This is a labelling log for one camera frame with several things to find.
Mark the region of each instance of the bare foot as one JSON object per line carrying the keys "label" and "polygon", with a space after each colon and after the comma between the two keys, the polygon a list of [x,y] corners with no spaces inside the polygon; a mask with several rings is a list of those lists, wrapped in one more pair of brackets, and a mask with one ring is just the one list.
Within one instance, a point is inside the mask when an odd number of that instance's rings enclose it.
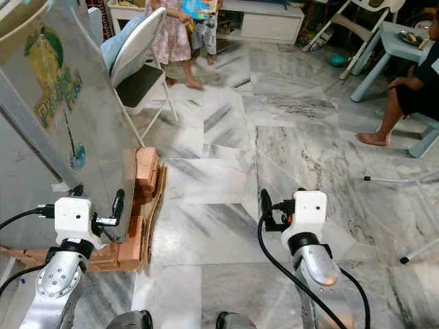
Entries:
{"label": "bare foot", "polygon": [[193,62],[195,62],[199,56],[200,56],[200,50],[199,50],[199,49],[196,49],[196,50],[192,53],[192,58],[191,58],[191,60],[192,60]]}
{"label": "bare foot", "polygon": [[381,138],[377,134],[357,134],[357,139],[368,145],[388,146],[390,144],[389,138]]}
{"label": "bare foot", "polygon": [[204,89],[201,82],[195,80],[194,78],[186,79],[186,87],[191,88],[191,89],[196,89],[196,90],[203,90]]}
{"label": "bare foot", "polygon": [[177,79],[173,79],[171,77],[165,77],[165,81],[168,87],[172,87],[174,84],[178,82]]}
{"label": "bare foot", "polygon": [[207,54],[207,64],[209,66],[215,65],[215,58],[213,57],[213,55],[211,55],[209,53]]}

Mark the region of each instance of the pink floral dress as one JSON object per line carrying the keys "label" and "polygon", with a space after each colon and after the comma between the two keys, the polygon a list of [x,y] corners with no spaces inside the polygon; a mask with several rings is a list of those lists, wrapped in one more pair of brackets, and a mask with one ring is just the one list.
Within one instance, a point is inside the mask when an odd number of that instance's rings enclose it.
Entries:
{"label": "pink floral dress", "polygon": [[[182,0],[158,0],[158,4],[177,11],[182,8]],[[145,15],[149,16],[152,12],[151,1],[146,0]],[[174,17],[166,17],[153,49],[162,64],[190,60],[191,46],[185,25]]]}

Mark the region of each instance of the blue table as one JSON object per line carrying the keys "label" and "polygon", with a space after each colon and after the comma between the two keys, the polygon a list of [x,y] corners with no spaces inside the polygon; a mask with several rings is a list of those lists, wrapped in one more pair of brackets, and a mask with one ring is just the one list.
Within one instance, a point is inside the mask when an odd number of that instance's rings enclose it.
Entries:
{"label": "blue table", "polygon": [[405,58],[406,60],[412,60],[413,62],[419,62],[422,51],[415,46],[411,46],[403,42],[396,34],[402,30],[413,32],[423,38],[428,37],[428,31],[424,29],[414,29],[412,27],[407,27],[404,25],[399,25],[391,22],[383,22],[379,31],[375,34],[372,41],[369,43],[368,47],[364,51],[361,58],[358,60],[357,64],[352,70],[353,75],[358,75],[363,69],[363,66],[368,61],[372,50],[377,45],[379,39],[381,39],[385,54],[380,59],[380,61],[375,65],[368,76],[363,80],[363,82],[358,86],[355,92],[351,95],[351,99],[356,102],[360,102],[363,99],[364,94],[374,82],[380,72],[383,70],[384,66],[388,63],[392,56]]}

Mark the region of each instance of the black shorts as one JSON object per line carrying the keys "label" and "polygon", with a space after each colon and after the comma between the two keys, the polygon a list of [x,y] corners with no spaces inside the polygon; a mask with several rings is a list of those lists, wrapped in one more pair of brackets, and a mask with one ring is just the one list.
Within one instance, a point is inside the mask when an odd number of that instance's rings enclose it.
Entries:
{"label": "black shorts", "polygon": [[427,88],[413,90],[404,85],[397,86],[395,89],[404,115],[417,112],[439,121],[439,108],[434,91]]}

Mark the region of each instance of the white folding chair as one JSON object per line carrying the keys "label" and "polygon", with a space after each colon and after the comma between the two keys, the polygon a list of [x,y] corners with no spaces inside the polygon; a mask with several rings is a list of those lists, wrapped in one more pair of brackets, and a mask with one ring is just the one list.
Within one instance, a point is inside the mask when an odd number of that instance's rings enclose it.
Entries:
{"label": "white folding chair", "polygon": [[[124,42],[110,72],[111,83],[123,104],[123,115],[127,118],[134,135],[142,146],[145,146],[143,138],[167,103],[176,120],[178,120],[165,82],[165,73],[152,51],[152,45],[160,32],[165,18],[166,9],[159,8],[139,23]],[[145,63],[151,53],[154,56],[156,67]],[[139,133],[132,122],[130,114],[136,115],[145,108],[147,102],[151,100],[151,91],[159,84],[165,90],[166,100],[145,131]]]}
{"label": "white folding chair", "polygon": [[[354,67],[355,63],[358,61],[359,57],[363,53],[364,49],[367,47],[370,40],[372,40],[372,37],[377,33],[379,26],[384,21],[385,17],[388,15],[389,12],[394,14],[394,17],[396,18],[396,13],[401,9],[403,6],[405,0],[383,0],[381,5],[378,6],[372,6],[370,5],[370,2],[372,0],[348,0],[346,3],[338,10],[338,12],[333,16],[332,19],[329,20],[329,22],[317,33],[317,35],[314,37],[311,42],[303,47],[303,51],[309,51],[311,46],[319,39],[319,37],[328,29],[328,27],[334,23],[341,26],[344,26],[348,29],[350,29],[352,32],[357,34],[362,40],[363,44],[359,48],[358,52],[355,54],[351,62],[349,63],[346,70],[340,75],[341,80],[345,80],[351,69]],[[372,30],[366,29],[365,27],[356,24],[355,22],[351,21],[350,19],[346,18],[344,15],[342,15],[342,12],[346,9],[346,7],[350,4],[354,3],[355,5],[358,5],[359,7],[368,10],[370,12],[378,12],[380,10],[384,10],[383,14],[377,21],[377,24],[373,27]]]}

